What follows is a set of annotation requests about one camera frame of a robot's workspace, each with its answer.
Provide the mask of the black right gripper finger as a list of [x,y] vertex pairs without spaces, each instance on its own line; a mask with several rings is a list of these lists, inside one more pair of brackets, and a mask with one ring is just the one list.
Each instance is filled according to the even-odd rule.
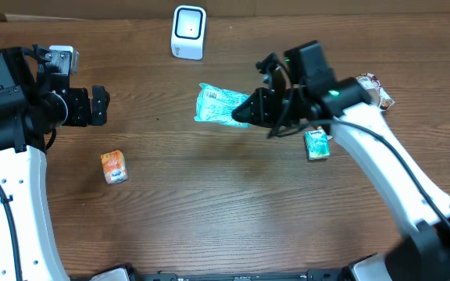
[[257,62],[255,67],[262,74],[263,83],[272,92],[285,92],[288,84],[291,84],[289,70],[276,53],[269,54],[264,60]]
[[282,97],[267,88],[260,87],[234,109],[231,115],[240,123],[273,128],[280,118],[281,108]]

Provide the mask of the teal Kleenex tissue pack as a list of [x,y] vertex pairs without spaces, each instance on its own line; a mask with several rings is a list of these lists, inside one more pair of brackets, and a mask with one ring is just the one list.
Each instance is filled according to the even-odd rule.
[[319,160],[330,156],[330,145],[324,130],[305,131],[305,146],[308,160]]

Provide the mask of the teal wet wipes pack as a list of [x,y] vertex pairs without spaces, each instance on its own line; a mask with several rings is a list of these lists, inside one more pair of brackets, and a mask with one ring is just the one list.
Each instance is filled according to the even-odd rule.
[[221,89],[210,84],[199,84],[195,117],[196,122],[219,123],[237,128],[249,128],[248,123],[238,122],[232,118],[232,112],[246,101],[249,96],[240,92]]

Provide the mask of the orange Kleenex tissue pack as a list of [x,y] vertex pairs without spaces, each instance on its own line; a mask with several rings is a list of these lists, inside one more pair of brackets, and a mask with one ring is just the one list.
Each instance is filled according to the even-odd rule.
[[122,183],[127,180],[127,169],[124,155],[115,150],[101,155],[102,169],[107,184]]

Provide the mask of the beige Pantree bread bag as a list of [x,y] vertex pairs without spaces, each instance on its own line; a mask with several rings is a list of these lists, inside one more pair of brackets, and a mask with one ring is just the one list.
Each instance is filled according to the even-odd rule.
[[380,112],[384,112],[395,101],[383,88],[375,74],[361,73],[328,87],[327,92],[320,97],[319,103],[322,109],[320,119],[333,119],[343,116],[347,108],[361,103],[375,106]]

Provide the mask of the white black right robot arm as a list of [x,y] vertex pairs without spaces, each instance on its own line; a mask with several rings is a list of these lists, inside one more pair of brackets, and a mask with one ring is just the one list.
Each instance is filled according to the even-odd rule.
[[256,63],[263,86],[239,105],[238,122],[287,137],[322,127],[357,162],[391,211],[401,242],[310,280],[450,280],[450,196],[400,144],[370,94],[352,77],[337,80],[323,47],[310,41]]

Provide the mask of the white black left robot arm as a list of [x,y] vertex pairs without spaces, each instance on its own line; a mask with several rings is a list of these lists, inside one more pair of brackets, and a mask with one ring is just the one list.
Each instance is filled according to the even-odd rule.
[[105,124],[109,93],[72,88],[79,52],[0,49],[0,279],[65,280],[47,202],[47,152],[61,126]]

